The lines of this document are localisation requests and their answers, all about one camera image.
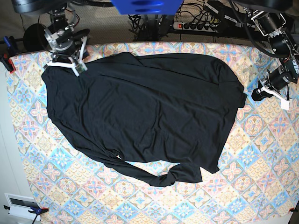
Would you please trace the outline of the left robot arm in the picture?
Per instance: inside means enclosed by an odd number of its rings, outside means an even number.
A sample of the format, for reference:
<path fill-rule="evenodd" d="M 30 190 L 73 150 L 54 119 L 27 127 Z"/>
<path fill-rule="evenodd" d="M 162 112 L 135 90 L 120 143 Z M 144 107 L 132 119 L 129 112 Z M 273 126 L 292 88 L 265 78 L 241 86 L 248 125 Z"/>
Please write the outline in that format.
<path fill-rule="evenodd" d="M 273 53 L 263 48 L 259 50 L 277 58 L 281 63 L 274 71 L 267 71 L 268 75 L 258 81 L 258 87 L 253 90 L 251 97 L 256 102 L 274 95 L 279 97 L 283 88 L 288 88 L 289 84 L 296 84 L 299 80 L 299 47 L 285 27 L 286 19 L 282 14 L 247 7 L 244 10 L 262 36 L 268 39 Z"/>

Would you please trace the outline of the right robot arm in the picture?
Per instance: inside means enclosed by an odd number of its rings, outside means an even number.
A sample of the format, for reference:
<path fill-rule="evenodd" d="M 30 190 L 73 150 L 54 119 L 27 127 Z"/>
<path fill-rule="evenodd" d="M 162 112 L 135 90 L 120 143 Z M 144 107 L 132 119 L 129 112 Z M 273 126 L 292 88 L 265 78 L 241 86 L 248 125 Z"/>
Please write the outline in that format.
<path fill-rule="evenodd" d="M 75 10 L 69 10 L 68 4 L 65 3 L 60 8 L 51 10 L 49 15 L 50 25 L 44 29 L 49 52 L 63 59 L 78 60 L 80 56 L 83 59 L 88 57 L 86 43 L 90 30 L 74 30 L 76 22 L 79 21 Z"/>

